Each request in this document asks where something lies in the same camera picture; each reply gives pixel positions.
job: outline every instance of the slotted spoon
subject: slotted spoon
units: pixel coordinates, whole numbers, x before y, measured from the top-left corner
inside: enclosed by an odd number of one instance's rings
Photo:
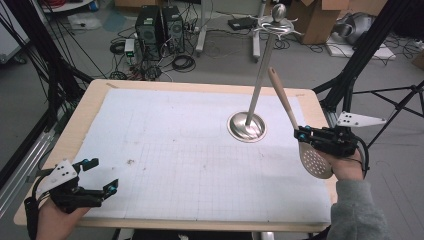
[[[272,86],[274,87],[275,92],[281,101],[281,104],[283,104],[283,107],[289,116],[293,128],[299,130],[296,118],[293,115],[289,100],[277,72],[274,70],[274,68],[270,67],[268,68],[268,75],[271,79]],[[319,155],[310,144],[299,142],[299,155],[303,166],[312,176],[321,179],[327,179],[333,175],[333,172],[331,171],[331,165],[327,160],[325,160],[325,158],[321,157],[321,155]]]

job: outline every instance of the gray floor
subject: gray floor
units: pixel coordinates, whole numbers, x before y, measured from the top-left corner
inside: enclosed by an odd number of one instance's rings
[[[75,38],[104,72],[111,69],[112,54],[110,40],[116,33],[134,25],[133,18],[125,18],[114,8],[102,8],[95,15],[103,27],[97,30],[78,32]],[[213,18],[208,27],[229,30],[226,17]],[[99,75],[88,58],[72,43],[69,48],[77,67],[83,72]],[[321,53],[311,51],[307,46],[289,41],[285,50],[274,50],[270,65],[283,79],[285,87],[314,88],[337,76],[348,59],[330,57],[324,49]],[[259,64],[252,61],[251,40],[224,33],[208,33],[205,52],[196,58],[196,69],[190,73],[168,72],[174,82],[209,83],[228,85],[254,85]],[[401,53],[402,47],[393,48]],[[31,64],[8,63],[0,65],[0,166],[10,158],[26,134],[46,109],[45,97]],[[171,81],[162,75],[160,81]],[[419,84],[424,78],[423,70],[411,64],[411,59],[396,55],[396,60],[385,66],[379,60],[372,60],[359,76],[355,91],[405,87]],[[264,86],[271,86],[268,79]],[[399,101],[409,91],[394,91],[384,95]],[[418,96],[408,107],[421,111]],[[352,112],[388,118],[393,105],[371,95],[354,95]],[[386,214],[393,239],[422,239],[424,236],[424,188],[422,169],[424,161],[423,119],[402,111],[393,123],[370,149],[371,170],[367,180],[371,182],[377,206]],[[354,129],[366,142],[376,135],[381,126]],[[29,186],[24,186],[14,203],[0,221],[3,239],[27,239],[25,228],[13,223],[13,216]],[[78,228],[70,239],[111,239],[114,229]],[[276,239],[300,239],[304,234],[277,233]]]

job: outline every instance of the cardboard box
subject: cardboard box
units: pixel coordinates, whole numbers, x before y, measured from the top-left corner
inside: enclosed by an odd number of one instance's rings
[[[162,6],[163,0],[115,0],[115,6],[119,8],[140,8],[143,5]]]
[[[323,44],[330,36],[340,11],[346,10],[349,0],[293,0],[287,19],[298,19],[293,23],[303,44]]]
[[[412,64],[424,70],[424,51],[415,57],[415,59],[412,61]]]
[[[346,13],[364,12],[373,16],[378,16],[387,0],[349,0],[349,8],[340,12],[340,17]]]

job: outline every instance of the wooden table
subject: wooden table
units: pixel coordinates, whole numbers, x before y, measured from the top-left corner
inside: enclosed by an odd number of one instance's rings
[[[57,159],[66,156],[74,159],[77,155],[91,123],[96,117],[103,100],[111,88],[121,89],[144,89],[180,92],[207,92],[207,93],[235,93],[251,94],[253,87],[165,83],[165,82],[134,82],[117,80],[95,80],[87,89],[80,104],[72,115],[65,130],[60,136],[56,146],[47,159],[44,168],[52,168]],[[287,96],[297,97],[305,121],[312,127],[327,126],[318,99],[312,90],[286,89]],[[273,88],[262,88],[261,95],[275,95]],[[330,194],[331,202],[337,201],[335,191],[336,179],[326,180],[326,187]],[[21,206],[15,215],[14,221],[18,225],[26,224],[25,210]],[[290,224],[290,223],[243,223],[243,222],[213,222],[213,221],[170,221],[170,220],[139,220],[139,219],[106,219],[86,218],[79,222],[80,226],[91,227],[119,227],[119,228],[143,228],[143,229],[186,229],[186,230],[237,230],[237,231],[293,231],[293,232],[318,232],[326,226],[322,224]]]

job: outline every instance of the gray sleeve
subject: gray sleeve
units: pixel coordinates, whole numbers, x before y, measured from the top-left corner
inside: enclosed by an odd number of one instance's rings
[[[331,207],[327,239],[390,239],[386,218],[374,206],[368,182],[341,180],[336,190],[338,202]]]

